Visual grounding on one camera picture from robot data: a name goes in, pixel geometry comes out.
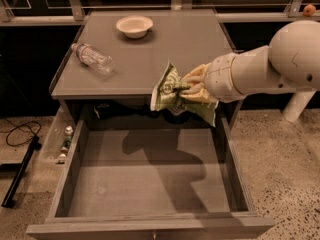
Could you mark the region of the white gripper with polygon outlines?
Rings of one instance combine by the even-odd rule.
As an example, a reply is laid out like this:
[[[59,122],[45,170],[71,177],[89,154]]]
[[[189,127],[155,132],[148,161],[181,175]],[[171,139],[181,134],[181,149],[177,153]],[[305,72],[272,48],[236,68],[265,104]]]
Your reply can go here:
[[[187,83],[198,83],[180,96],[184,99],[200,103],[230,103],[243,100],[245,96],[236,88],[232,79],[232,64],[235,53],[215,58],[210,65],[201,64],[185,75],[182,80]]]

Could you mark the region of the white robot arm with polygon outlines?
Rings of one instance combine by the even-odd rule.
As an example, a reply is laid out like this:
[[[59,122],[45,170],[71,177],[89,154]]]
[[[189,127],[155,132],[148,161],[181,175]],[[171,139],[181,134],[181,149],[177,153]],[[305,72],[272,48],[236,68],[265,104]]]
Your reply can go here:
[[[320,90],[320,23],[292,22],[269,44],[220,56],[192,70],[183,81],[191,88],[182,96],[203,103],[230,103],[260,93],[290,93],[292,98],[283,116],[294,122]]]

